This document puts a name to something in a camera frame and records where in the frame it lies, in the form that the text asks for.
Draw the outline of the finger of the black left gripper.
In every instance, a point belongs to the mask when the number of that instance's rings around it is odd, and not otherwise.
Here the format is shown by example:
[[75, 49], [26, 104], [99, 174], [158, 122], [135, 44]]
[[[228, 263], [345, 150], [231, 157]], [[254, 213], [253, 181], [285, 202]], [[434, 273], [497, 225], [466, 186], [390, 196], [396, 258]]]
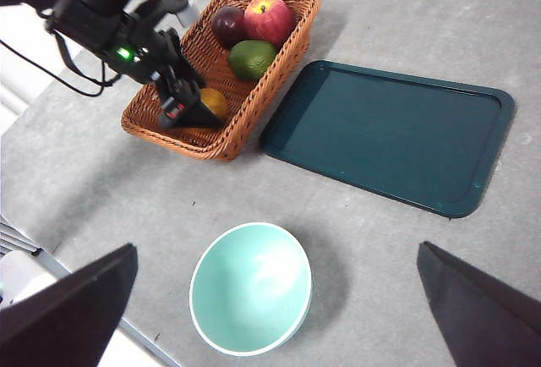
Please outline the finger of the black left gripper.
[[166, 31], [166, 84], [170, 93], [180, 93], [186, 82], [195, 93], [203, 88], [203, 78], [184, 56], [176, 30]]
[[201, 89], [195, 81], [174, 81], [172, 85], [159, 81], [158, 96], [161, 108], [158, 123], [165, 130], [217, 129], [225, 123], [224, 118], [204, 104]]

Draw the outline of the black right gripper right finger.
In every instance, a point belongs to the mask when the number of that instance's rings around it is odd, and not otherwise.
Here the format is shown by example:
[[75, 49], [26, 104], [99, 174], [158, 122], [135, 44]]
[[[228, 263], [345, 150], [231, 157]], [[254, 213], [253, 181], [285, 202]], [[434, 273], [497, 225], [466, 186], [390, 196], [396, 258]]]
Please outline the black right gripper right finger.
[[540, 365], [537, 299], [428, 241], [417, 268], [455, 365]]

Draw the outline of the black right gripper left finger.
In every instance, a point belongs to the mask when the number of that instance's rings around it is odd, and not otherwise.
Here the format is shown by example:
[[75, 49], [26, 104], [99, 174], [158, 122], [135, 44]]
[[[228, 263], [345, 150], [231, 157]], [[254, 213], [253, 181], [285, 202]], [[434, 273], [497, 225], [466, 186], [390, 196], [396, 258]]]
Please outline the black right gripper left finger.
[[138, 271], [133, 244], [1, 311], [2, 366], [97, 366]]

